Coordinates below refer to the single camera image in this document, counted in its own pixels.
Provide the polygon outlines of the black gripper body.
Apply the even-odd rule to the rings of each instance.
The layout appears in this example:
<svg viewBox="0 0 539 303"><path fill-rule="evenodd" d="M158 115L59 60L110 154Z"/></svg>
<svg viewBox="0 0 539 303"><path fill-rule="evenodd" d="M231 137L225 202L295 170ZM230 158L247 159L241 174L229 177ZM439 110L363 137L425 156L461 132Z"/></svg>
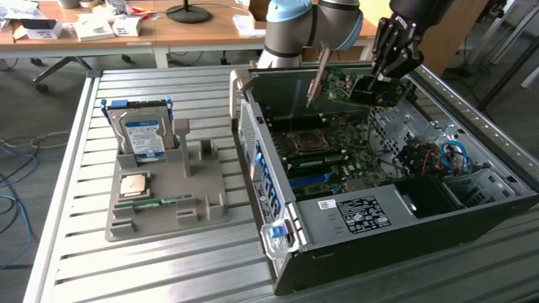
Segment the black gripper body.
<svg viewBox="0 0 539 303"><path fill-rule="evenodd" d="M453 5L453 0L391 0L393 12L417 24L419 33L437 25Z"/></svg>

